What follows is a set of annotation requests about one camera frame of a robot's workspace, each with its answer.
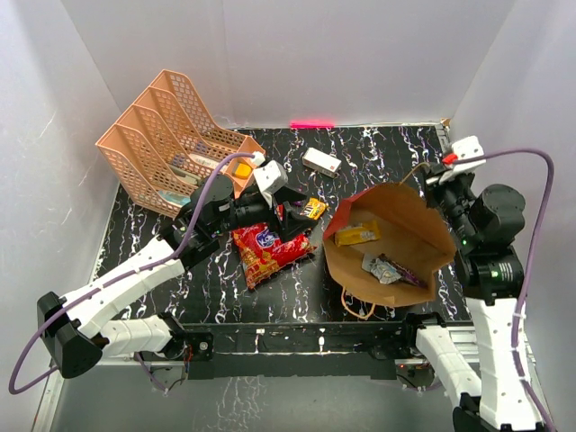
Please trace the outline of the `red candy bag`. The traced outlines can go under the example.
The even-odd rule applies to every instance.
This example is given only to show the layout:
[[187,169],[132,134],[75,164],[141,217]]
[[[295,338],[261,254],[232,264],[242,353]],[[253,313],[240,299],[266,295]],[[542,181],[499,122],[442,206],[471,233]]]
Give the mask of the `red candy bag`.
[[238,247],[247,288],[250,290],[316,249],[305,234],[299,234],[286,242],[281,241],[265,223],[236,229],[232,237]]

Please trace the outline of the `yellow peanut candy packet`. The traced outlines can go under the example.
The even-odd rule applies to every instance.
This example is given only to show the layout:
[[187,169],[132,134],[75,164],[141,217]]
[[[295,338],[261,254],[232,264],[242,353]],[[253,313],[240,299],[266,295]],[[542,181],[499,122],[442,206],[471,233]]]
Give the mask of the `yellow peanut candy packet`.
[[308,202],[303,206],[301,215],[311,220],[317,221],[327,208],[328,205],[321,200],[317,198],[310,198]]

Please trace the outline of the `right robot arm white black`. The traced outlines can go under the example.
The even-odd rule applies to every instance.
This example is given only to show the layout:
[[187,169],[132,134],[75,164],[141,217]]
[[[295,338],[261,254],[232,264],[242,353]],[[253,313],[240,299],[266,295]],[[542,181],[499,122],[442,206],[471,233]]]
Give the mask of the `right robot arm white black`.
[[474,371],[438,314],[407,318],[401,337],[410,356],[424,356],[453,407],[456,431],[543,431],[545,419],[526,390],[531,380],[519,339],[524,269],[512,246],[525,227],[525,199],[493,184],[472,191],[474,175],[444,164],[424,170],[427,206],[441,211],[454,233],[457,279],[475,332],[480,369]]

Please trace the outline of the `red brown paper bag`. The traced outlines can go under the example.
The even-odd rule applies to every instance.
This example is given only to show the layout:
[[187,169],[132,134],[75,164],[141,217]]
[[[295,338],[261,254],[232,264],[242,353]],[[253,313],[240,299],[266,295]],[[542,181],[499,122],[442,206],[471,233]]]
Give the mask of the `red brown paper bag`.
[[[374,221],[381,236],[339,246],[336,234],[347,226]],[[455,257],[455,243],[439,212],[406,180],[382,183],[340,200],[322,236],[328,273],[340,286],[339,300],[348,317],[367,320],[377,307],[401,308],[432,302],[436,274]],[[379,283],[362,268],[364,257],[386,255],[424,285]]]

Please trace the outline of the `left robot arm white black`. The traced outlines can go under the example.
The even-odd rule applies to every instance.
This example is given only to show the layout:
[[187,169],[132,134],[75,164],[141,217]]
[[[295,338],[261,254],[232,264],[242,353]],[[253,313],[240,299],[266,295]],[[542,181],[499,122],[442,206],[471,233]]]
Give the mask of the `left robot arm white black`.
[[80,289],[63,296],[49,292],[38,300],[40,338],[57,370],[70,379],[104,357],[150,352],[175,359],[194,348],[167,312],[145,319],[116,317],[215,253],[225,233],[262,223],[273,238],[288,241],[314,228],[317,222],[302,215],[308,200],[286,185],[269,193],[252,184],[235,195],[225,175],[202,180],[189,203],[140,252]]

